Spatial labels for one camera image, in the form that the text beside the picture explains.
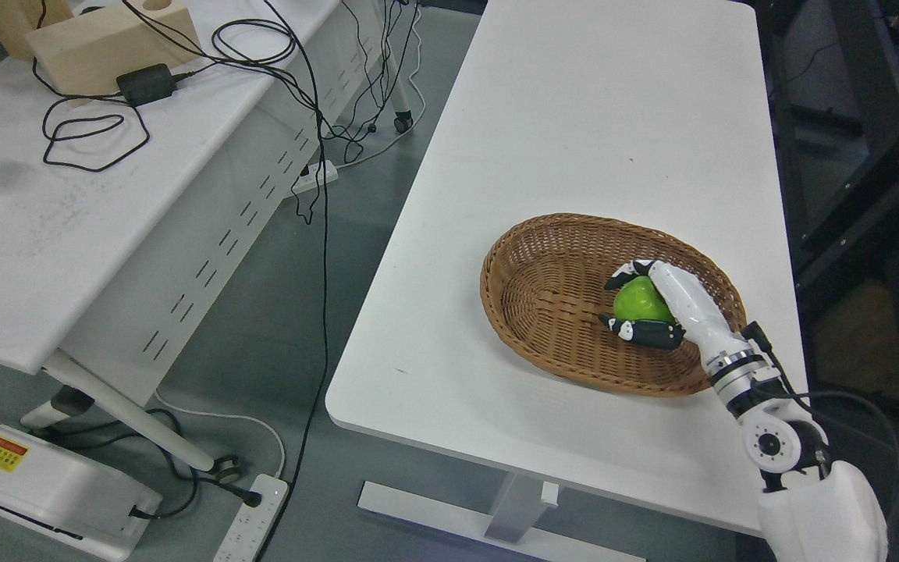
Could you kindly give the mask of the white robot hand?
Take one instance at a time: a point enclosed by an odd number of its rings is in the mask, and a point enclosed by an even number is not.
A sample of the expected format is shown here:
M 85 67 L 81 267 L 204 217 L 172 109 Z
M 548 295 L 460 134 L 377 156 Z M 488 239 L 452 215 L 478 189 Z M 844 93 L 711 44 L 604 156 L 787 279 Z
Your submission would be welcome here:
M 678 324 L 653 319 L 628 320 L 609 314 L 597 318 L 620 340 L 639 347 L 675 350 L 684 339 L 699 349 L 704 370 L 722 368 L 727 359 L 749 354 L 752 345 L 729 326 L 720 306 L 695 274 L 664 261 L 634 259 L 620 266 L 604 284 L 618 291 L 640 277 L 649 277 Z

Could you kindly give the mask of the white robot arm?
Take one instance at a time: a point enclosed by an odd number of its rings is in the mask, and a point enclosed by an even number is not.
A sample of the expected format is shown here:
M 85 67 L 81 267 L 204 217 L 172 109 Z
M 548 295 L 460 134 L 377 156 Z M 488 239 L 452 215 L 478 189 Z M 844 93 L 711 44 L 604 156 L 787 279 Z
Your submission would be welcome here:
M 764 482 L 757 498 L 761 534 L 778 561 L 884 561 L 887 522 L 861 470 L 833 458 L 820 424 L 790 392 L 777 362 L 754 347 L 752 328 L 731 328 L 702 281 L 660 260 L 633 260 L 604 286 L 621 290 L 646 277 L 672 320 L 602 314 L 628 343 L 673 350 L 695 345 L 711 387 L 740 426 L 742 447 Z

